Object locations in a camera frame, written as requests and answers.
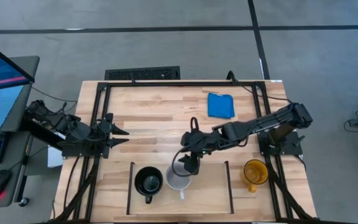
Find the black metal frame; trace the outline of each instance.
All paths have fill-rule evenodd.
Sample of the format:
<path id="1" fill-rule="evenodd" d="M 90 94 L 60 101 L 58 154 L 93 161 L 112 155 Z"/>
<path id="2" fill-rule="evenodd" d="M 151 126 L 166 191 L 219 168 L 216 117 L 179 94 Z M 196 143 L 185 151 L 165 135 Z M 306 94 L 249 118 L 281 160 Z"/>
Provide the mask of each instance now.
<path id="1" fill-rule="evenodd" d="M 257 113 L 257 117 L 262 116 L 262 110 L 260 108 L 260 103 L 259 103 L 259 96 L 257 94 L 258 88 L 262 91 L 262 98 L 264 101 L 266 113 L 267 114 L 271 113 L 269 99 L 267 97 L 267 91 L 266 91 L 266 87 L 265 87 L 265 82 L 240 82 L 240 84 L 243 86 L 251 87 L 252 95 L 254 97 L 255 110 Z M 98 108 L 99 108 L 99 103 L 101 101 L 102 91 L 105 91 L 104 100 L 103 100 L 104 101 L 103 110 L 102 110 L 102 114 L 101 114 L 101 116 L 103 117 L 107 114 L 107 108 L 108 108 L 108 104 L 109 104 L 111 88 L 112 87 L 125 87 L 125 86 L 131 86 L 131 87 L 142 87 L 142 86 L 144 86 L 144 87 L 146 87 L 146 86 L 233 86 L 233 82 L 230 82 L 229 80 L 226 82 L 222 82 L 222 81 L 220 81 L 220 82 L 199 82 L 199 81 L 176 82 L 176 81 L 173 81 L 173 82 L 125 82 L 125 83 L 100 82 L 100 83 L 98 83 L 98 86 L 96 89 L 96 96 L 95 96 L 95 101 L 94 101 L 94 105 L 93 105 L 91 124 L 96 121 L 96 116 L 98 114 Z M 272 162 L 270 159 L 270 156 L 264 155 L 264 157 L 265 157 L 266 163 Z M 276 158 L 276 162 L 277 162 L 278 174 L 279 174 L 283 184 L 285 185 L 286 183 L 285 183 L 285 176 L 284 176 L 284 171 L 283 171 L 283 165 L 281 162 L 281 157 L 278 154 L 275 156 L 275 158 Z M 89 164 L 89 157 L 85 157 L 83 166 L 82 166 L 82 170 L 81 170 L 80 184 L 79 184 L 78 188 L 80 188 L 82 186 L 83 182 L 85 181 L 86 173 L 88 171 L 88 164 Z M 282 218 L 281 218 L 281 214 L 280 214 L 280 207 L 278 204 L 277 191 L 275 188 L 274 181 L 271 178 L 268 179 L 268 182 L 269 182 L 269 186 L 270 186 L 270 193 L 272 195 L 272 203 L 273 203 L 275 218 L 276 218 L 276 221 L 279 221 Z M 88 203 L 86 206 L 86 215 L 85 215 L 86 220 L 90 220 L 90 218 L 91 218 L 95 187 L 96 187 L 96 179 L 91 183 L 91 185 L 89 187 Z M 79 201 L 78 204 L 76 205 L 73 219 L 79 218 L 78 216 L 80 213 L 80 207 L 81 207 L 81 201 Z M 291 207 L 290 207 L 289 203 L 287 202 L 287 200 L 285 200 L 285 208 L 287 211 L 287 218 L 293 218 L 292 210 L 291 210 Z"/>
<path id="2" fill-rule="evenodd" d="M 226 165 L 227 188 L 229 189 L 230 214 L 234 214 L 233 194 L 232 194 L 232 189 L 231 189 L 229 161 L 224 161 L 224 164 Z"/>

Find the white mug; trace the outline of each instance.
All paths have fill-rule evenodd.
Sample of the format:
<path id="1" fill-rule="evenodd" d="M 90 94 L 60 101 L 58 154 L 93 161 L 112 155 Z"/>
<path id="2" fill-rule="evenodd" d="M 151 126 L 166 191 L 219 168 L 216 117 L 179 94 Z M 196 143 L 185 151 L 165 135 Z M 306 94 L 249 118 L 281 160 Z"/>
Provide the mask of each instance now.
<path id="1" fill-rule="evenodd" d="M 174 163 L 175 172 L 180 175 L 189 174 L 187 170 L 184 168 L 184 164 Z M 185 199 L 185 189 L 190 185 L 190 177 L 180 177 L 173 173 L 172 165 L 170 165 L 165 171 L 165 181 L 167 182 L 168 186 L 173 190 L 180 191 L 180 200 Z"/>

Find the mug handle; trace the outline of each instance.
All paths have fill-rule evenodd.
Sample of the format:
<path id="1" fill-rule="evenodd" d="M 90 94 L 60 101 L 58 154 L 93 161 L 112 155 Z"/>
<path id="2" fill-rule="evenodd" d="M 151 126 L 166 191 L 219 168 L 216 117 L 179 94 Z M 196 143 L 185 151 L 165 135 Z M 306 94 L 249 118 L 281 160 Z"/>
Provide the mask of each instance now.
<path id="1" fill-rule="evenodd" d="M 251 193 L 255 193 L 256 192 L 256 185 L 255 184 L 249 184 L 248 186 L 248 191 L 251 192 Z"/>
<path id="2" fill-rule="evenodd" d="M 181 189 L 180 190 L 180 200 L 184 200 L 185 199 L 185 190 Z"/>
<path id="3" fill-rule="evenodd" d="M 146 204 L 152 203 L 152 200 L 153 200 L 153 196 L 146 196 L 146 199 L 145 199 Z"/>

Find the black desk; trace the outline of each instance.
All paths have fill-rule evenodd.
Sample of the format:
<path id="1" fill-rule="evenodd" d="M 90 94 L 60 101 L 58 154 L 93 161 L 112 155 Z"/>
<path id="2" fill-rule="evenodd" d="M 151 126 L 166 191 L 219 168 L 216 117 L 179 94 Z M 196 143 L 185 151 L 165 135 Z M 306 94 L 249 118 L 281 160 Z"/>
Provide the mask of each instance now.
<path id="1" fill-rule="evenodd" d="M 13 57 L 11 60 L 34 77 L 40 58 L 38 56 Z M 29 153 L 30 151 L 30 140 L 32 139 L 30 132 L 16 132 L 19 130 L 30 91 L 31 84 L 23 87 L 14 106 L 0 128 L 0 133 L 7 133 L 9 135 L 5 155 L 2 158 L 2 163 L 0 163 L 0 170 L 9 169 L 12 165 L 19 162 L 25 153 Z M 19 178 L 23 176 L 24 167 L 17 165 L 11 169 L 11 171 L 12 177 L 5 191 L 0 196 L 0 207 L 9 206 L 14 199 L 16 200 L 14 197 L 17 196 L 20 188 L 24 187 L 21 181 L 18 181 Z"/>

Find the cup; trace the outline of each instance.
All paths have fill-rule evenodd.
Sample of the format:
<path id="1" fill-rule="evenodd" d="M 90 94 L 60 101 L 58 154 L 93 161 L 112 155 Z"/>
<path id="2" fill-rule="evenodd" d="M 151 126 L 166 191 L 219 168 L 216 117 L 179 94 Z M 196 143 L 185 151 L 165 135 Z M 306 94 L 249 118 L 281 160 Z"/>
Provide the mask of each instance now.
<path id="1" fill-rule="evenodd" d="M 174 163 L 173 167 L 175 168 L 175 172 L 180 175 L 187 175 L 189 172 L 185 170 L 184 164 Z M 180 177 L 173 173 L 172 165 L 170 165 L 165 172 L 165 181 L 168 186 L 173 190 L 180 191 L 180 200 L 185 199 L 185 189 L 190 185 L 190 177 Z"/>
<path id="2" fill-rule="evenodd" d="M 153 195 L 161 190 L 162 184 L 162 173 L 155 167 L 143 167 L 135 176 L 136 191 L 146 196 L 147 204 L 152 203 Z"/>
<path id="3" fill-rule="evenodd" d="M 248 191 L 255 193 L 257 186 L 266 182 L 268 177 L 266 165 L 257 159 L 248 161 L 240 170 L 240 178 L 248 186 Z"/>

